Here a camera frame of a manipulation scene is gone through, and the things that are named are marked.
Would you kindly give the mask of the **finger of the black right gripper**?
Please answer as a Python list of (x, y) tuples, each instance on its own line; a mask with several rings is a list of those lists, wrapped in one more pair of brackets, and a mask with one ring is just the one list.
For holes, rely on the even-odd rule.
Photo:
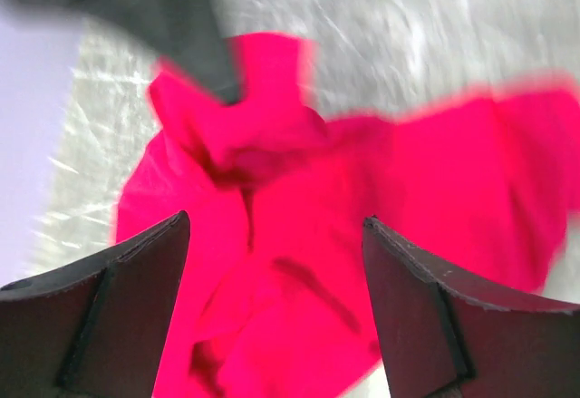
[(173, 61), (226, 104), (240, 72), (210, 0), (13, 0), (33, 10), (83, 13), (112, 24)]

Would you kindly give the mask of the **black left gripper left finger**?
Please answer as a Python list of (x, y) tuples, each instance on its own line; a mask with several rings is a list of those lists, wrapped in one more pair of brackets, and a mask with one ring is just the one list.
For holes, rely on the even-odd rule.
[(189, 245), (181, 211), (1, 288), (4, 397), (150, 397)]

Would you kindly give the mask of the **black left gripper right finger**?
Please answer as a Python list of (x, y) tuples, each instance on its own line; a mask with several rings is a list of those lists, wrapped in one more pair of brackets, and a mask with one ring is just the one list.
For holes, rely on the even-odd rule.
[(576, 397), (579, 307), (494, 283), (364, 222), (364, 268), (394, 397)]

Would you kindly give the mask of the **red t-shirt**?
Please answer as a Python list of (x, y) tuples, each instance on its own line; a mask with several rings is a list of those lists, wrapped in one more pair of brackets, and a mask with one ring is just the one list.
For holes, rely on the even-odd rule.
[(232, 43), (246, 84), (232, 106), (158, 65), (160, 131), (117, 207), (118, 241), (181, 210), (190, 219), (155, 396), (335, 397), (371, 371), (372, 215), (499, 284), (545, 284), (579, 210), (571, 80), (478, 88), (404, 121), (327, 121), (306, 103), (306, 41)]

